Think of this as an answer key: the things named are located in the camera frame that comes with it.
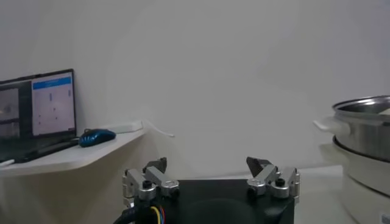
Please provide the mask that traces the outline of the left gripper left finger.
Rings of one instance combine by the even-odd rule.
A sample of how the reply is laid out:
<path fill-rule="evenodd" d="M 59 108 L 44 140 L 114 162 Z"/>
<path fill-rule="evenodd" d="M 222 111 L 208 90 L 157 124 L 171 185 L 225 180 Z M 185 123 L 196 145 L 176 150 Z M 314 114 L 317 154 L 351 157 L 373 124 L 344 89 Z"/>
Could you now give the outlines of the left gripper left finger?
<path fill-rule="evenodd" d="M 158 197 L 177 199 L 180 184 L 165 174 L 167 165 L 167 157 L 162 157 L 149 161 L 141 171 L 126 169 L 122 176 L 124 206 L 131 208 L 135 206 L 136 200 L 150 202 Z"/>

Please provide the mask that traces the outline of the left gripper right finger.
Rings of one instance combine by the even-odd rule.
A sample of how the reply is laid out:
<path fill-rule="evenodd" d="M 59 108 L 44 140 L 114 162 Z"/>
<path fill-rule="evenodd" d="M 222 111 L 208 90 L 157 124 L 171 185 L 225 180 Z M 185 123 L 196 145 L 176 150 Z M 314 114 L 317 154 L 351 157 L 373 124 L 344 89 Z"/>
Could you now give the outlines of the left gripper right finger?
<path fill-rule="evenodd" d="M 247 180 L 247 194 L 255 199 L 270 193 L 271 197 L 284 200 L 289 197 L 299 202 L 300 173 L 295 167 L 280 169 L 266 159 L 247 157 L 246 163 L 252 174 Z"/>

